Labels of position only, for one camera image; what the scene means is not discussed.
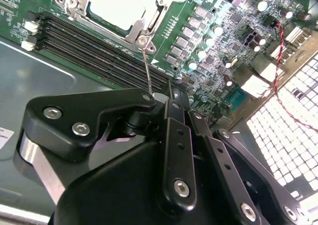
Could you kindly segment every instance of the white label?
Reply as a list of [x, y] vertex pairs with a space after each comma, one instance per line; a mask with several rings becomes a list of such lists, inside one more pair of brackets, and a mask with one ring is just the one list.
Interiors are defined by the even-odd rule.
[[0, 127], [0, 149], [12, 137], [13, 131]]

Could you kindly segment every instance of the silver metal rod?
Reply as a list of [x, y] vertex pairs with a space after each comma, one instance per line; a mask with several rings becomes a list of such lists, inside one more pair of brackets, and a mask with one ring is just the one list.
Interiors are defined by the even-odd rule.
[[147, 78], [148, 78], [148, 89], [149, 89], [150, 95], [152, 95], [153, 94], [153, 90], [152, 90], [152, 87], [151, 87], [150, 72], [149, 72], [149, 67], [148, 67], [148, 63], [147, 63], [146, 52], [144, 50], [143, 50], [143, 57], [144, 57], [144, 62], [145, 62], [145, 66], [146, 66]]

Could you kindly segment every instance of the green circuit board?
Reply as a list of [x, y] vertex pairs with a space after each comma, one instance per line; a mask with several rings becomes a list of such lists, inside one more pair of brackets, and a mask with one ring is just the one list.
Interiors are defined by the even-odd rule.
[[[249, 97], [247, 93], [237, 87], [233, 74], [241, 64], [251, 65], [255, 56], [264, 54], [266, 47], [277, 38], [275, 29], [263, 25], [264, 19], [271, 15], [286, 25], [292, 19], [280, 16], [278, 9], [284, 7], [296, 14], [299, 11], [306, 11], [308, 7], [308, 0], [272, 0], [267, 2], [267, 8], [261, 12], [257, 9], [257, 4], [260, 1], [262, 0], [245, 0], [239, 6], [234, 6], [228, 0], [174, 2], [152, 40], [157, 51], [155, 54], [148, 54], [148, 63], [151, 64], [151, 67], [172, 77], [181, 73], [183, 78], [179, 83], [186, 88], [189, 95], [194, 96], [192, 107], [208, 118], [212, 114], [212, 108], [217, 103], [223, 103], [236, 109]], [[206, 17], [196, 15], [198, 7], [206, 10]], [[0, 0], [1, 35], [19, 44], [24, 41], [29, 34], [23, 28], [27, 11], [48, 11], [142, 60], [141, 53], [130, 51], [94, 30], [69, 20], [68, 15], [57, 6], [54, 0]], [[189, 24], [192, 17], [199, 19], [200, 25], [198, 27], [192, 27]], [[213, 32], [214, 26], [222, 27], [221, 36]], [[241, 40], [247, 26], [257, 30], [266, 40], [258, 52], [244, 45]], [[182, 33], [184, 28], [191, 29], [194, 34], [191, 37], [184, 36]], [[176, 46], [176, 40], [179, 37], [185, 38], [187, 44], [183, 48], [177, 47], [182, 52], [177, 56], [173, 55], [175, 61], [171, 62], [167, 60], [167, 56], [172, 55], [171, 51]], [[213, 42], [210, 46], [205, 43], [205, 39], [208, 37]], [[198, 58], [198, 49], [205, 52], [204, 58]], [[39, 53], [111, 88], [121, 88], [121, 86], [51, 53], [45, 51]], [[227, 69], [222, 63], [224, 57], [229, 60], [236, 58], [237, 62]], [[188, 66], [189, 62], [192, 61], [197, 64], [196, 70], [191, 70]], [[230, 77], [234, 82], [233, 85], [226, 86], [225, 75]]]

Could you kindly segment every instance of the white grid panel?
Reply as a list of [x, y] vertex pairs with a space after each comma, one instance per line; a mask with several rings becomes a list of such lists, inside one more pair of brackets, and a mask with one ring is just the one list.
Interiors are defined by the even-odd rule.
[[[296, 118], [318, 127], [318, 54], [279, 90]], [[247, 121], [274, 177], [281, 185], [304, 175], [318, 191], [318, 133], [294, 122], [272, 97]], [[298, 197], [298, 191], [292, 192]]]

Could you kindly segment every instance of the motherboard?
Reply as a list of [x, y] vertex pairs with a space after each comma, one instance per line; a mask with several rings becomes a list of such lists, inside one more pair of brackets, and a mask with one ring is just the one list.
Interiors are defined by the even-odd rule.
[[311, 0], [0, 0], [1, 35], [111, 88], [167, 81], [216, 121], [265, 97], [282, 64], [317, 29]]

